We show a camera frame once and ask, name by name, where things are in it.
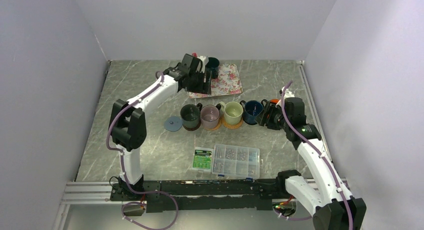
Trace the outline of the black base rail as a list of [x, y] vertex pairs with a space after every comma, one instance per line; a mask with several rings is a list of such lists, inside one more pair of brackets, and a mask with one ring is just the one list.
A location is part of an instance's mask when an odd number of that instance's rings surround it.
[[111, 187], [112, 202], [143, 203], [147, 213], [244, 208], [267, 211], [290, 198], [274, 179], [144, 181], [135, 192], [123, 181]]

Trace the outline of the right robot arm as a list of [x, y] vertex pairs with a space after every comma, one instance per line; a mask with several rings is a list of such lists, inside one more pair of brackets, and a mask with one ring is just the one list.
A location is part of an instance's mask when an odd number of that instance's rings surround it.
[[367, 210], [362, 198], [355, 198], [328, 158], [322, 136], [307, 123], [302, 99], [283, 102], [262, 100], [263, 111], [256, 116], [260, 126], [284, 130], [286, 138], [306, 162], [317, 185], [311, 187], [296, 170], [282, 171], [275, 190], [282, 197], [293, 196], [309, 212], [316, 230], [359, 230]]

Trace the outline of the green label small box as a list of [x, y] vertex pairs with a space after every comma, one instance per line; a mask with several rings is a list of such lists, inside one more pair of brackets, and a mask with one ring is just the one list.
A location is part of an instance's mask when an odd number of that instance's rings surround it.
[[213, 165], [214, 149], [195, 147], [191, 169], [203, 173], [211, 173]]

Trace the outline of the right side aluminium rail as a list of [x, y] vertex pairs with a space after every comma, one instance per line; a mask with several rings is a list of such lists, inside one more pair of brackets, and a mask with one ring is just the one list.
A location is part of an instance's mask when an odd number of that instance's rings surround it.
[[327, 144], [327, 140], [326, 140], [326, 137], [324, 135], [324, 130], [323, 130], [322, 123], [321, 123], [321, 120], [320, 120], [320, 117], [319, 117], [319, 113], [317, 111], [318, 109], [317, 109], [316, 101], [315, 101], [315, 98], [313, 96], [313, 92], [312, 92], [312, 89], [310, 87], [310, 83], [309, 83], [308, 78], [306, 76], [304, 63], [305, 63], [304, 60], [296, 60], [295, 61], [296, 69], [298, 70], [298, 72], [300, 74], [302, 84], [303, 84], [305, 91], [306, 91], [307, 101], [308, 101], [308, 104], [309, 104], [309, 108], [311, 110], [312, 118], [315, 122], [316, 127], [318, 128], [318, 130], [321, 134], [322, 141], [323, 141], [323, 144], [324, 144], [324, 148], [327, 151], [329, 160], [331, 162], [333, 162], [333, 159], [331, 157], [330, 150], [329, 150], [329, 147], [328, 147], [328, 144]]

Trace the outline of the dark wood coaster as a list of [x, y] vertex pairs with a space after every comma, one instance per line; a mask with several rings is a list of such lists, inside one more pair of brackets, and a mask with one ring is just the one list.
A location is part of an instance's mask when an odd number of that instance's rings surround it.
[[201, 122], [199, 122], [195, 127], [193, 128], [188, 128], [187, 126], [183, 125], [183, 127], [187, 130], [187, 131], [195, 131], [197, 130], [200, 126], [201, 126]]

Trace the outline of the cream mug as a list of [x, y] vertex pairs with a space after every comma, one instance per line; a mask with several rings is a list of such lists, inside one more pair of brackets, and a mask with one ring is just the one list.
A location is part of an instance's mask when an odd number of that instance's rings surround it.
[[220, 110], [223, 112], [224, 120], [229, 125], [238, 124], [243, 115], [243, 107], [239, 102], [219, 102]]

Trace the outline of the aluminium frame rail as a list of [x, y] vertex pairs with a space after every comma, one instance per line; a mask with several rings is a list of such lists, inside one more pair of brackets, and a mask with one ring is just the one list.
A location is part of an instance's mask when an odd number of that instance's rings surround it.
[[[64, 195], [62, 197], [62, 203], [65, 205], [126, 204], [112, 202], [110, 200], [112, 184], [117, 182], [118, 181], [69, 182], [65, 187]], [[218, 211], [220, 210], [229, 209], [189, 211], [178, 210], [178, 217], [171, 228], [181, 228], [183, 230], [222, 230], [224, 229], [225, 224], [223, 221], [218, 219]]]

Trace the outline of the orange mug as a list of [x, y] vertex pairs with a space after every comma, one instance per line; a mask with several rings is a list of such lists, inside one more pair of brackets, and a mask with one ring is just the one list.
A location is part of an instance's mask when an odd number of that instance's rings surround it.
[[273, 103], [273, 104], [277, 104], [277, 103], [279, 102], [279, 99], [271, 99], [271, 100], [263, 99], [263, 100], [261, 101], [261, 104], [262, 104], [263, 106], [266, 106], [269, 102], [270, 102], [270, 103]]

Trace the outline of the lilac mug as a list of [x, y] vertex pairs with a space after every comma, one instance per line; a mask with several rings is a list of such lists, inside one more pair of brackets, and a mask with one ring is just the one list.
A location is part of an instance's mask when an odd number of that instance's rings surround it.
[[202, 120], [213, 121], [221, 117], [220, 109], [221, 109], [220, 104], [204, 106], [202, 110], [200, 111], [201, 124], [202, 124]]

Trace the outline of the blue smiley coaster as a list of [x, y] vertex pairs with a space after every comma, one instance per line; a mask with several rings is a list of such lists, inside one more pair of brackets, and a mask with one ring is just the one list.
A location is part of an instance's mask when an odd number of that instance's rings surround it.
[[183, 126], [183, 121], [178, 116], [170, 116], [163, 124], [165, 130], [170, 132], [176, 132]]

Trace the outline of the dark green mug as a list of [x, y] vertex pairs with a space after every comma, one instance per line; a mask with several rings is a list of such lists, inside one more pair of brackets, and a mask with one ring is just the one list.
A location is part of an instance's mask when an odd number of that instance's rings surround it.
[[205, 65], [206, 70], [210, 71], [211, 78], [217, 79], [219, 75], [220, 61], [215, 57], [208, 57], [208, 62]]

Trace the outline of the clear plastic screw organizer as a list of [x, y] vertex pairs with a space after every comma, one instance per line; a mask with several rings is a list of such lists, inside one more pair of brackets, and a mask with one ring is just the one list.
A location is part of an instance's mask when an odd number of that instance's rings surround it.
[[216, 144], [211, 173], [222, 177], [258, 179], [260, 177], [260, 165], [260, 150], [258, 148]]

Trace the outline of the grey mug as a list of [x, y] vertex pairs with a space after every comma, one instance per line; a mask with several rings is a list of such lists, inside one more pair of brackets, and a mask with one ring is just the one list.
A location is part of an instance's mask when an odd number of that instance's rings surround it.
[[182, 107], [180, 110], [182, 125], [185, 125], [188, 128], [193, 128], [201, 122], [202, 107], [203, 105], [201, 103], [198, 103], [197, 105], [188, 104]]

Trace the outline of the navy blue mug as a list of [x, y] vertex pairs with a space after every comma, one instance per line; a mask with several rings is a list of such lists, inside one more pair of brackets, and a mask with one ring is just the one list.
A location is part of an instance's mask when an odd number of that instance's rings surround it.
[[264, 109], [264, 106], [256, 100], [244, 101], [241, 100], [240, 105], [243, 107], [242, 119], [248, 125], [256, 125], [256, 116]]

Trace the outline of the floral tray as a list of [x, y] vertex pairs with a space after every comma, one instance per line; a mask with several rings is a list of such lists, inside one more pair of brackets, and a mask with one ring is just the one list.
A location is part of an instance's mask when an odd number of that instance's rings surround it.
[[189, 92], [189, 98], [207, 98], [226, 95], [236, 95], [243, 92], [238, 67], [235, 64], [221, 64], [218, 77], [211, 80], [211, 94]]

